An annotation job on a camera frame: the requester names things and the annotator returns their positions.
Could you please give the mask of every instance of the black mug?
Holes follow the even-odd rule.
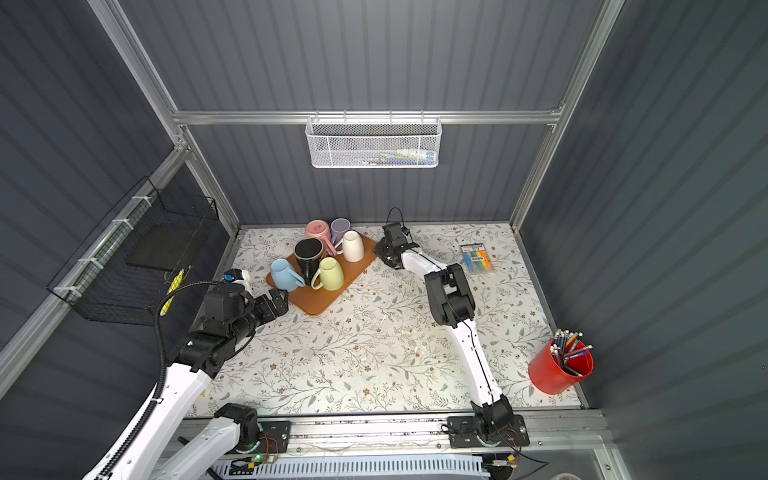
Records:
[[[299,264],[304,282],[309,285],[315,272],[320,268],[320,261],[326,257],[323,242],[317,238],[305,238],[293,248],[296,262]]]

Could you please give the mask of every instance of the corrugated gray panel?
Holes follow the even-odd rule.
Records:
[[[547,127],[449,125],[436,168],[362,170],[313,167],[300,126],[191,130],[240,221],[279,224],[508,220]]]
[[[121,3],[184,110],[557,107],[599,0]]]
[[[766,18],[629,2],[522,228],[635,478],[765,476]]]
[[[83,2],[0,2],[0,346],[172,144]]]
[[[200,194],[185,167],[166,189]],[[216,223],[189,281],[214,275],[228,241]],[[162,322],[169,347],[192,325],[204,292],[204,287],[189,289],[174,299]],[[88,322],[70,313],[0,401],[0,478],[81,478],[112,446],[156,381],[151,327]]]

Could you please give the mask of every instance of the table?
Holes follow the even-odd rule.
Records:
[[[509,225],[409,228],[425,252],[448,264],[461,263],[462,243],[484,243],[491,254],[495,272],[467,278],[482,347],[512,407],[577,408],[573,389],[550,396],[528,378],[528,362],[551,331]],[[380,226],[354,229],[382,236]],[[248,269],[254,293],[264,293],[272,261],[290,255],[301,238],[302,228],[249,229],[233,266]],[[423,279],[377,259],[321,315],[292,306],[259,328],[188,415],[212,415],[227,402],[254,406],[260,415],[466,410],[467,382],[456,349],[429,312]]]

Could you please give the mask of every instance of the black wire basket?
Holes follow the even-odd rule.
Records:
[[[153,189],[124,219],[112,221],[113,233],[89,258],[73,256],[48,291],[87,320],[152,325],[157,303],[184,284],[218,221],[216,202]],[[75,274],[62,273],[73,264]],[[63,278],[70,280],[62,284]]]

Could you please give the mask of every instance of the brown tray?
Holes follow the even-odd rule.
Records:
[[[362,233],[360,234],[360,238],[362,238],[362,246],[366,250],[366,255],[362,260],[352,263],[346,261],[343,255],[336,255],[336,259],[339,261],[339,265],[341,265],[341,269],[344,272],[344,285],[342,285],[341,288],[329,292],[322,287],[318,290],[313,290],[310,285],[307,285],[305,287],[297,288],[289,293],[288,300],[290,300],[293,305],[304,310],[308,315],[318,316],[324,312],[325,309],[328,308],[334,300],[339,298],[339,295],[341,295],[342,292],[355,281],[357,276],[360,275],[363,270],[368,268],[368,265],[376,259],[376,254],[373,253],[373,247],[376,246],[376,242]],[[297,272],[301,271],[299,264],[296,262],[296,255],[291,253],[291,256],[287,259],[288,263],[293,265],[293,268],[296,269]],[[272,273],[266,275],[266,282],[272,287],[275,286],[272,281]]]

